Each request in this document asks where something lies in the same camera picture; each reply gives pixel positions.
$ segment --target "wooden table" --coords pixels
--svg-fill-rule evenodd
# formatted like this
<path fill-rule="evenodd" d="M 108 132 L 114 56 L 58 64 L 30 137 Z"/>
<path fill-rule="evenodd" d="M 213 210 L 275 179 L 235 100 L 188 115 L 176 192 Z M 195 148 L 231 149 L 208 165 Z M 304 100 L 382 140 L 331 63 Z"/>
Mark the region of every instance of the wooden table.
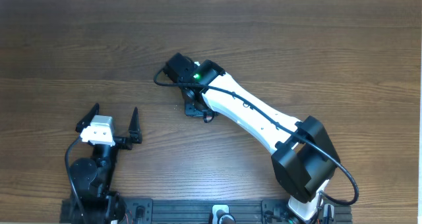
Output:
<path fill-rule="evenodd" d="M 186 117 L 180 91 L 152 82 L 181 52 L 320 119 L 360 187 L 354 223 L 415 223 L 420 26 L 421 0 L 0 0 L 0 221 L 58 222 L 63 156 L 96 102 L 117 134 L 140 109 L 144 141 L 114 174 L 122 195 L 287 198 L 251 135 Z M 327 191 L 352 195 L 339 171 Z"/>

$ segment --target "wood grain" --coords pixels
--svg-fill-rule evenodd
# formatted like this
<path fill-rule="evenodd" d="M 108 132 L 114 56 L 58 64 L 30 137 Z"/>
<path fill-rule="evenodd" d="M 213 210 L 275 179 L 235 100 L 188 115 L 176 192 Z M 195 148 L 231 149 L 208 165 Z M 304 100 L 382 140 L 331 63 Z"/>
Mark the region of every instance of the wood grain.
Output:
<path fill-rule="evenodd" d="M 176 52 L 320 119 L 360 187 L 354 223 L 416 223 L 421 0 L 0 0 L 0 221 L 58 222 L 63 156 L 96 102 L 119 134 L 140 109 L 122 195 L 287 198 L 251 135 L 184 116 L 179 91 L 153 84 Z M 328 192 L 351 197 L 340 172 Z"/>

